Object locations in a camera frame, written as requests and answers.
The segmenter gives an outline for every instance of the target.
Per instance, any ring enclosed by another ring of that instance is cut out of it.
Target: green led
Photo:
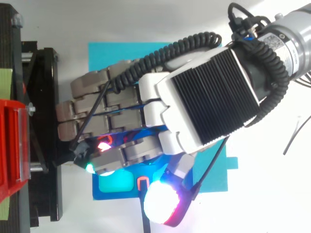
[[[94,167],[93,167],[92,164],[88,164],[86,166],[86,171],[89,172],[89,173],[95,174]]]

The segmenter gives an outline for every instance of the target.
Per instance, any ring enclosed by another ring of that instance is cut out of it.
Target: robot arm
[[[233,8],[248,17],[234,17]],[[225,47],[218,47],[219,35],[200,33],[74,80],[74,99],[56,111],[60,139],[81,142],[72,143],[75,163],[83,168],[91,163],[104,174],[174,155],[161,179],[191,200],[194,194],[183,191],[181,183],[197,152],[259,122],[283,99],[289,81],[311,70],[311,4],[278,15],[273,23],[235,3],[228,12],[233,42]],[[158,135],[109,150],[97,150],[100,142],[92,140],[157,127],[162,127]]]

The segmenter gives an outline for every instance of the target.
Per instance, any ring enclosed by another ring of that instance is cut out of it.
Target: gray motor cylinder
[[[300,78],[311,70],[311,3],[277,17],[263,31],[259,40],[280,56],[291,79]]]

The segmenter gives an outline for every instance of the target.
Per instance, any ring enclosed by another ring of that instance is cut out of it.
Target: white table surface
[[[230,0],[10,0],[23,16],[22,40],[52,47],[58,64],[60,100],[71,98],[69,83],[88,72],[91,41],[175,41],[200,31],[230,40]],[[309,0],[238,0],[270,19]],[[228,171],[228,192],[200,194],[176,228],[151,224],[152,233],[310,233],[311,157],[307,124],[288,154],[282,152],[297,116],[311,115],[311,90],[290,85],[283,102],[261,123],[234,134],[227,155],[239,169]],[[32,233],[142,233],[138,199],[92,200],[92,177],[62,166],[64,214],[59,222],[39,219]]]

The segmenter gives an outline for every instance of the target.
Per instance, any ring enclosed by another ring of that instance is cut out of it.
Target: black heat sink
[[[230,49],[172,81],[203,145],[232,133],[259,112]]]

